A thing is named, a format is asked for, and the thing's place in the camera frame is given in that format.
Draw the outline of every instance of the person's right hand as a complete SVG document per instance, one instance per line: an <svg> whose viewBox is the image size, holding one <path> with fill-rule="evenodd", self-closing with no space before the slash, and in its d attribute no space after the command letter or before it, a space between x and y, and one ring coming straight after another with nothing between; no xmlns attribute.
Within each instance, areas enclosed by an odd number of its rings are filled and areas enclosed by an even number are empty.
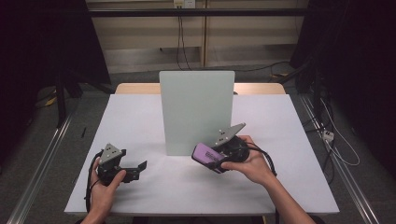
<svg viewBox="0 0 396 224"><path fill-rule="evenodd" d="M247 142L249 147L254 147L253 140L248 135L239 136ZM262 153L250 150L248 158L243 162L226 161L221 164L221 168L227 170L236 170L244 174L249 180L265 185L271 177L275 177L269 168L267 161Z"/></svg>

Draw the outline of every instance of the white table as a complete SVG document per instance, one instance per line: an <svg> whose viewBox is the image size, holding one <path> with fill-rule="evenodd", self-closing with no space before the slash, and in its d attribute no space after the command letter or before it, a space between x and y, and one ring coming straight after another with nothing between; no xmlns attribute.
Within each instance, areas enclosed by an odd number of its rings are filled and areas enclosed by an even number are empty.
<svg viewBox="0 0 396 224"><path fill-rule="evenodd" d="M339 212L294 106L286 94L235 95L232 125L272 157L278 179L308 213ZM266 190L237 172L222 175L191 157L166 156L161 95L111 95L65 212L86 213L94 154L107 143L127 149L121 167L148 161L140 180L121 184L112 208L125 216L256 216L275 212Z"/></svg>

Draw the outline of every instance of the purple object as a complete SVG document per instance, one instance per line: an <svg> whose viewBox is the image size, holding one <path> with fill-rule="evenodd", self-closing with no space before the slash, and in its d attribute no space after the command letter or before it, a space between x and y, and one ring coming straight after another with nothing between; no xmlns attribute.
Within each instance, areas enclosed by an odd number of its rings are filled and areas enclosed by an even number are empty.
<svg viewBox="0 0 396 224"><path fill-rule="evenodd" d="M213 169L209 165L213 165L213 162L218 162L224 159L224 156L213 150L211 147L207 147L202 143L198 143L191 155L192 159L198 161L202 165L209 169L212 169L216 173L223 173L219 169Z"/></svg>

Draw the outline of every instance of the gray carpet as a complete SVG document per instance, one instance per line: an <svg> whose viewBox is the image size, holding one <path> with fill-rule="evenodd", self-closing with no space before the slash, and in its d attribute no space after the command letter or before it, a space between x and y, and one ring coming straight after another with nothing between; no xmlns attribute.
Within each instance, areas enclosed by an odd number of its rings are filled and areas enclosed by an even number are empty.
<svg viewBox="0 0 396 224"><path fill-rule="evenodd" d="M228 69L251 69L256 67L259 66L238 66L228 67ZM273 68L273 73L287 73L289 70L288 67L280 65ZM270 80L270 73L269 68L253 72L237 72L236 81L267 82ZM113 88L122 82L158 82L158 72L112 75L112 81L111 87ZM297 94L293 87L293 81L288 82L284 87L287 94L290 95L301 121L309 120L300 100L300 95ZM82 88L84 94L81 99L67 99L69 109L74 104L78 104L76 115L73 117L64 140L50 165L49 171L46 173L45 181L35 197L25 223L74 223L79 219L79 217L65 214L64 208L90 149L108 101L108 95L86 85L82 85ZM349 167L349 170L355 176L382 223L393 223L396 220L396 181L373 158L364 141L353 133L352 127L343 116L342 110L337 107L336 102L333 102L332 107L338 130L357 149L361 157L361 164L356 167ZM56 124L56 104L37 109L25 136L17 147L13 149L13 153L7 162L3 164L3 173L0 175L0 223L7 223L13 208L33 176L35 168L50 143ZM305 128L309 130L313 126L310 124L305 126ZM316 132L308 133L307 136L319 163L322 164L327 153L322 141ZM344 158L347 161L354 161L355 156L341 138L336 135L335 141ZM335 177L330 187L341 212L321 218L326 223L364 223L340 175L337 174L336 170L334 174ZM328 177L332 175L332 165L330 163L327 165L325 175ZM268 223L274 223L273 216L268 216L267 219ZM221 218L216 219L216 223L225 223L225 221L225 219ZM106 223L131 222L131 217L110 217L106 221ZM151 223L169 223L169 220L165 221L162 219L162 221L159 221L157 218L152 219ZM196 219L194 223L207 223L207 221ZM249 223L249 220L241 218L235 223Z"/></svg>

